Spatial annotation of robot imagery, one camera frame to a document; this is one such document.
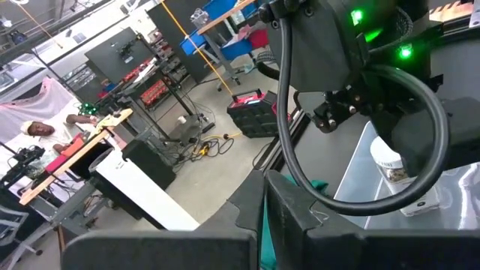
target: white shirt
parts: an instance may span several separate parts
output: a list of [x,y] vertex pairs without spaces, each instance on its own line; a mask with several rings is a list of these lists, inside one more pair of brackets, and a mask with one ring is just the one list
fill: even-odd
[[68,124],[62,120],[50,119],[43,122],[46,125],[50,125],[55,128],[55,131],[49,136],[39,136],[37,141],[38,145],[45,149],[40,159],[40,163],[32,164],[35,167],[46,167],[52,161],[54,161],[60,154],[53,149],[55,144],[65,146],[72,142],[74,137],[81,132],[81,130],[75,124]]

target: concrete floor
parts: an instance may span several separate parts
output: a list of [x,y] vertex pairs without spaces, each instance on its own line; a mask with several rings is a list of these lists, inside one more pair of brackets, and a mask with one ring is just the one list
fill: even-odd
[[[251,63],[245,56],[237,58],[232,65],[234,67]],[[211,74],[205,80],[215,78]],[[229,87],[234,93],[244,92],[250,89],[261,89],[263,92],[277,92],[277,82],[269,79],[257,70],[249,74],[240,75],[241,85],[234,82]],[[184,92],[188,92],[194,86],[192,79],[184,81]],[[188,94],[192,101],[207,106],[214,112],[205,113],[208,118],[216,120],[216,127],[208,132],[212,134],[235,134],[239,129],[233,124],[227,115],[227,106],[232,102],[228,91],[218,92],[217,81],[207,82],[193,88]],[[290,99],[290,112],[295,105]],[[165,100],[153,113],[158,119],[159,125],[167,132],[170,132],[177,122],[179,116],[185,111],[177,103],[175,98]],[[237,187],[243,182],[248,173],[253,169],[252,160],[259,150],[269,143],[272,138],[249,139],[246,136],[236,136],[232,148],[224,155],[218,157],[207,157],[196,162],[187,162],[177,173],[177,178],[168,187],[167,193],[182,206],[199,223],[204,222],[212,216],[228,199]],[[146,220],[134,220],[122,210],[113,211],[104,209],[96,223],[99,230],[156,230]],[[22,261],[15,266],[16,270],[58,270],[60,269],[60,254],[57,236],[51,232],[47,237],[37,243],[37,247],[43,250],[43,255],[35,256],[26,254]]]

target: blue bin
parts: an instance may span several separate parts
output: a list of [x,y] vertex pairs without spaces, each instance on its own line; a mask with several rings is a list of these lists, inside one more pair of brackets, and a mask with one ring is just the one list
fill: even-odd
[[224,46],[221,48],[223,56],[226,60],[232,61],[238,56],[243,56],[254,49],[252,43],[248,39],[239,40],[229,46]]
[[[197,47],[201,47],[205,42],[205,38],[202,35],[197,34],[198,30],[195,30],[191,35],[190,38],[191,40],[195,43]],[[195,46],[188,40],[188,38],[185,38],[181,43],[180,47],[183,49],[183,51],[187,54],[187,56],[192,55],[195,53]]]
[[215,20],[224,15],[235,6],[236,0],[211,0],[203,6],[203,10],[208,13],[210,20]]

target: red container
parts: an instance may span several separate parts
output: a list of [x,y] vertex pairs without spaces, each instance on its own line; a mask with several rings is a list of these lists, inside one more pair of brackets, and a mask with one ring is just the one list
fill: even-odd
[[269,36],[267,29],[256,30],[250,34],[248,40],[252,43],[253,49],[258,49],[269,45]]

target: screw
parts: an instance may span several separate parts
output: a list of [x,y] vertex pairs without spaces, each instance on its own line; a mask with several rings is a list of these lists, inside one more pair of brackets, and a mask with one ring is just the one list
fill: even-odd
[[278,27],[280,27],[280,25],[278,25],[278,21],[275,20],[275,21],[271,22],[271,27],[273,27],[273,29],[278,29]]
[[314,11],[312,10],[312,7],[306,7],[305,8],[305,15],[307,17],[312,17],[314,15]]
[[357,108],[355,108],[354,106],[350,106],[348,108],[348,111],[351,113],[351,114],[356,114],[357,113]]

